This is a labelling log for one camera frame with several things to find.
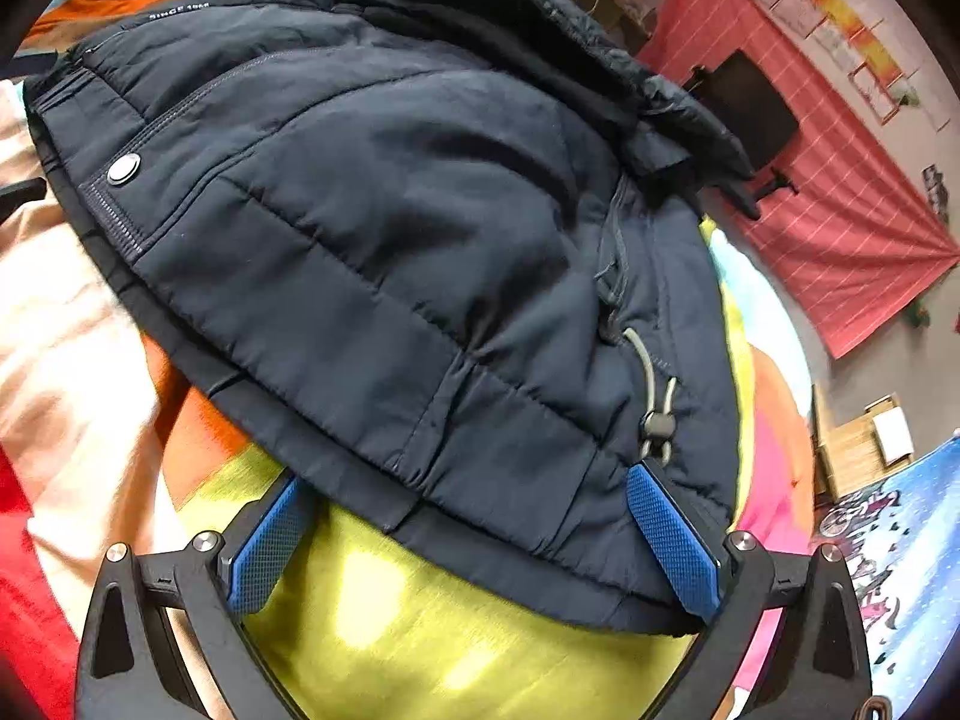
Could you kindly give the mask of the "dark navy padded jacket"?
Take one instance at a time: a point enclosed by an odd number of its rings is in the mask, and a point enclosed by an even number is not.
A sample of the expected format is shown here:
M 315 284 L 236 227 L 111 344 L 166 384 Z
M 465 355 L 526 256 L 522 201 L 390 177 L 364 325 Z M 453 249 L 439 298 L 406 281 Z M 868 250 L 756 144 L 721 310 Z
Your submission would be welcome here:
M 739 140 L 569 0 L 172 0 L 23 89 L 125 309 L 270 457 L 417 556 L 685 635 L 626 499 L 732 523 L 739 410 L 695 197 Z

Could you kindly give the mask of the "blue cartoon print sheet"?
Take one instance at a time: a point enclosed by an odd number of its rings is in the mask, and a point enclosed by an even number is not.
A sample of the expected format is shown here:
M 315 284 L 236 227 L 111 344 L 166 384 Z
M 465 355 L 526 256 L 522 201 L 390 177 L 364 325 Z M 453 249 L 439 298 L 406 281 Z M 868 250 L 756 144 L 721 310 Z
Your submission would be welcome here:
M 843 554 L 872 687 L 907 717 L 958 632 L 958 440 L 842 497 L 812 541 Z

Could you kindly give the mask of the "colourful striped bed blanket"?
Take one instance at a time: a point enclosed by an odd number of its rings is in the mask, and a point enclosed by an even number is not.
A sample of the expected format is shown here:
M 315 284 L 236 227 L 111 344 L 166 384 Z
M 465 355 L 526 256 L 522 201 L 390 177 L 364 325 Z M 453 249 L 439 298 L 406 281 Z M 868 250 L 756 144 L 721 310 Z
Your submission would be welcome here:
M 62 0 L 25 47 L 73 47 L 167 4 Z M 807 374 L 804 355 L 771 296 L 761 300 L 797 349 L 771 359 L 747 288 L 720 278 L 742 415 L 734 523 L 802 553 L 814 457 L 784 361 Z M 2 221 L 2 661 L 46 718 L 76 717 L 83 617 L 107 548 L 182 548 L 279 472 L 133 323 L 52 188 Z M 548 621 L 336 505 L 319 513 L 265 610 L 247 618 L 309 718 L 636 718 L 692 644 Z

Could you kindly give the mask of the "black office chair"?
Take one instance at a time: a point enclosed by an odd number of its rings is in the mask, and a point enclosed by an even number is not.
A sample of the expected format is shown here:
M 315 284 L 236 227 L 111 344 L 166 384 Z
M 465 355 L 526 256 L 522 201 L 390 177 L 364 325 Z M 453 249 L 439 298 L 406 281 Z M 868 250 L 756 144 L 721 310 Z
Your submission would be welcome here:
M 734 50 L 715 68 L 697 65 L 683 87 L 736 135 L 755 176 L 768 174 L 752 193 L 755 203 L 778 190 L 799 193 L 776 164 L 799 133 L 799 119 L 754 60 Z

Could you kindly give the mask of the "red checked wall cloth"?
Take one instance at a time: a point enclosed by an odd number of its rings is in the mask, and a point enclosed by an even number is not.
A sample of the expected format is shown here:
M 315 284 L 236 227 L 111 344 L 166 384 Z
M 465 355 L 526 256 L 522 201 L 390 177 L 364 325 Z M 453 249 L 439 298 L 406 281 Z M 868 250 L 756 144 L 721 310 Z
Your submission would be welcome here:
M 674 82 L 734 52 L 754 60 L 799 132 L 776 164 L 799 190 L 743 225 L 843 358 L 958 262 L 958 245 L 846 99 L 754 0 L 664 0 L 640 59 Z

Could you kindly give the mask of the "wall posters row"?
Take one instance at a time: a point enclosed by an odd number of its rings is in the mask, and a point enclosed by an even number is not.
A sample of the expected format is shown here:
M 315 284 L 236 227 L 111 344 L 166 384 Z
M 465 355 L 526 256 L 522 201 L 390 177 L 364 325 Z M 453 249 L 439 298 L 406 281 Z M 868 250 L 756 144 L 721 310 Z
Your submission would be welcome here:
M 757 2 L 796 36 L 815 41 L 881 124 L 903 109 L 921 112 L 937 133 L 952 123 L 952 105 L 923 60 L 867 0 Z

